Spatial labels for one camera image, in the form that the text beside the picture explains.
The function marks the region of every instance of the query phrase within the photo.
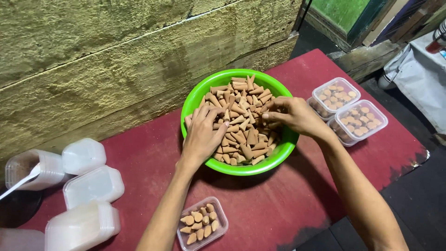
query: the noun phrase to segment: red table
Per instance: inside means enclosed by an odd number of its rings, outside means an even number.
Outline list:
[[[315,87],[343,77],[359,89],[361,99],[372,101],[388,117],[386,128],[348,148],[378,190],[412,170],[416,161],[424,161],[426,151],[413,135],[321,51],[266,73],[303,98],[310,97]],[[121,232],[94,250],[135,249],[180,157],[180,112],[102,141],[107,165],[121,172],[125,193],[113,203],[120,211]],[[284,163],[267,173],[237,177],[201,167],[185,207],[208,196],[220,200],[229,230],[203,250],[293,250],[346,215],[319,147],[305,136],[300,136]],[[48,220],[65,210],[60,188],[47,190],[37,214],[21,228],[44,231]],[[176,241],[174,250],[180,249]]]

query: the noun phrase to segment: hand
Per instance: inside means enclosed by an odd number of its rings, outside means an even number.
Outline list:
[[[263,119],[282,122],[302,135],[320,139],[336,136],[302,98],[277,97],[264,105],[261,112]]]
[[[214,153],[229,126],[229,122],[225,122],[218,131],[212,130],[214,119],[222,113],[224,113],[222,108],[205,105],[195,109],[193,114],[184,118],[187,136],[183,142],[183,153],[179,161],[181,165],[177,165],[177,169],[186,169],[193,175]]]

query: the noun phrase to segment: green plastic bowl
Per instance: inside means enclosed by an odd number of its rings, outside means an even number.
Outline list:
[[[184,117],[193,113],[194,109],[200,106],[203,96],[209,92],[210,87],[227,85],[231,81],[231,77],[246,78],[246,75],[252,76],[253,74],[256,75],[254,82],[259,86],[263,86],[265,89],[268,88],[273,96],[292,96],[288,89],[279,81],[260,71],[232,69],[217,72],[198,83],[187,96],[183,105],[183,110],[181,111],[181,132],[183,133],[183,137],[186,137],[187,135]],[[260,161],[256,165],[231,166],[212,157],[209,158],[205,164],[216,171],[230,175],[249,176],[263,173],[282,163],[282,161],[284,161],[293,151],[298,138],[299,134],[284,126],[282,141],[277,145],[269,157]]]

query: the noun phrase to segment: white cloth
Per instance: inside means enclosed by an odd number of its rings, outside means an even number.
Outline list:
[[[426,51],[433,33],[410,42],[384,66],[387,77],[426,116],[437,132],[446,133],[446,60]]]

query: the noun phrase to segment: white plastic spoon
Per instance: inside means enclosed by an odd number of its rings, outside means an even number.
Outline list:
[[[17,184],[15,184],[13,187],[11,187],[8,191],[6,191],[4,194],[2,194],[0,196],[0,200],[5,198],[8,194],[10,194],[12,191],[16,190],[17,188],[19,188],[21,185],[23,185],[26,181],[36,177],[37,175],[40,174],[40,163],[37,164],[32,170],[31,172],[28,174],[28,176],[26,176],[25,178],[23,178],[21,181],[17,182]]]

